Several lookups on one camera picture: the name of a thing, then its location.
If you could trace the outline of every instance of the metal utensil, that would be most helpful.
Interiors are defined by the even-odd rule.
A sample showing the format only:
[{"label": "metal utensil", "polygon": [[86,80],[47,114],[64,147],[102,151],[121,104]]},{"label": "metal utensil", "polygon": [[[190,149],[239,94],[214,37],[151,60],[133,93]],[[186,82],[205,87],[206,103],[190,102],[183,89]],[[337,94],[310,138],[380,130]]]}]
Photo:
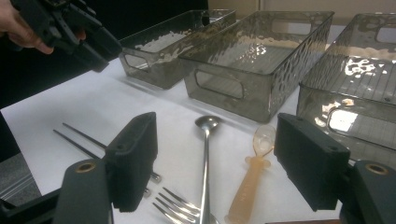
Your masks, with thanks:
[{"label": "metal utensil", "polygon": [[228,215],[224,218],[227,224],[245,224],[250,220],[257,187],[262,169],[271,165],[263,157],[274,149],[276,131],[272,126],[262,125],[254,133],[253,148],[255,157],[246,157],[250,164],[244,180],[233,198]]},{"label": "metal utensil", "polygon": [[205,132],[204,151],[204,183],[201,199],[200,224],[210,223],[210,198],[209,198],[209,135],[210,131],[219,125],[220,118],[215,116],[203,116],[195,121],[195,124]]},{"label": "metal utensil", "polygon": [[[169,211],[165,211],[165,209],[162,209],[158,204],[153,203],[155,207],[158,208],[158,210],[161,211],[166,217],[168,217],[173,223],[179,224],[179,223],[185,223],[184,221],[187,221],[188,223],[197,223],[197,219],[200,216],[200,209],[196,207],[192,203],[188,203],[179,196],[177,196],[175,193],[170,191],[167,188],[163,188],[174,200],[171,200],[169,197],[165,196],[162,193],[159,193],[160,196],[167,201],[168,203],[164,202],[162,199],[156,197],[155,199],[160,202],[164,207],[167,208]],[[210,224],[219,224],[219,222],[216,220],[216,218],[210,214]]]}]

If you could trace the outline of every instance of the plastic fork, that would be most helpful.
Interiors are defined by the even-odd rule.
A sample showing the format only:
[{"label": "plastic fork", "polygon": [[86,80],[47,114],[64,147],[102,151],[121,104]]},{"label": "plastic fork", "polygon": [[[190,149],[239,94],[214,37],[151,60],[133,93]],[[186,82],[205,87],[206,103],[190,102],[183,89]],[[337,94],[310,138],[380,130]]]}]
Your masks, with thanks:
[{"label": "plastic fork", "polygon": [[[165,209],[156,203],[153,204],[161,213],[175,224],[199,223],[201,210],[197,206],[186,202],[169,189],[163,189],[173,198],[173,200],[164,194],[159,193],[162,198],[156,197],[155,199],[162,204]],[[210,224],[219,224],[212,214],[210,214]]]}]

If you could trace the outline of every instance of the spoon handle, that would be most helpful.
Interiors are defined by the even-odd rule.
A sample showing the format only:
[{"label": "spoon handle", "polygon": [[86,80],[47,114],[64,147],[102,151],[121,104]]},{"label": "spoon handle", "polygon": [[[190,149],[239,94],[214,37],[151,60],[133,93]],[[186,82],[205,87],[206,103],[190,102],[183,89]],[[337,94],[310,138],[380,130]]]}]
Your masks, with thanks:
[{"label": "spoon handle", "polygon": [[204,179],[201,198],[200,224],[210,223],[209,197],[209,131],[205,132]]},{"label": "spoon handle", "polygon": [[250,220],[257,187],[260,183],[260,174],[263,168],[269,166],[269,161],[256,156],[251,158],[249,163],[250,167],[225,217],[227,224],[245,224]]}]

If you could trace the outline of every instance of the white table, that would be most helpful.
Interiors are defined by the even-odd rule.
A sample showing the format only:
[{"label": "white table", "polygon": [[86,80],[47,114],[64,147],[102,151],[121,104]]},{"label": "white table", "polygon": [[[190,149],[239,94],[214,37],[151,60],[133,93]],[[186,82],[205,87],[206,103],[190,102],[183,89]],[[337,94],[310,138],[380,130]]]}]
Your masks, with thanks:
[{"label": "white table", "polygon": [[[295,114],[298,90],[280,109]],[[125,76],[114,60],[101,74],[88,72],[47,91],[2,109],[21,153],[42,194],[62,185],[65,169],[88,159],[52,130],[57,129],[99,156],[102,149],[63,127],[66,122],[105,144],[135,116],[157,113],[159,153],[154,170],[160,184],[148,183],[152,195],[130,214],[115,212],[115,223],[170,223],[151,203],[167,187],[192,203],[200,203],[204,136],[194,121],[217,115],[223,123],[210,139],[210,198],[212,213],[221,223],[248,169],[245,157],[254,155],[252,137],[259,123],[190,99],[184,82],[163,91]],[[270,125],[276,127],[277,119]],[[338,218],[335,211],[313,212],[273,153],[262,174],[251,223]]]}]

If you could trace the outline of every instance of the fork tines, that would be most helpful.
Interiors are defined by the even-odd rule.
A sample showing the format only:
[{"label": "fork tines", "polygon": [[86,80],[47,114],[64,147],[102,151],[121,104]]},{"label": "fork tines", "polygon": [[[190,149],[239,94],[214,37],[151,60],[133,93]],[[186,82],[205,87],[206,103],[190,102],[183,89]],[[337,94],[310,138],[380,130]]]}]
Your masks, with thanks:
[{"label": "fork tines", "polygon": [[167,196],[159,193],[159,195],[164,199],[164,201],[158,197],[155,199],[160,202],[165,208],[163,209],[158,204],[153,203],[158,210],[161,211],[166,217],[176,224],[185,223],[197,223],[199,221],[200,209],[192,203],[184,201],[182,198],[178,197],[175,193],[167,188],[163,188],[170,196],[174,198],[171,200]]}]

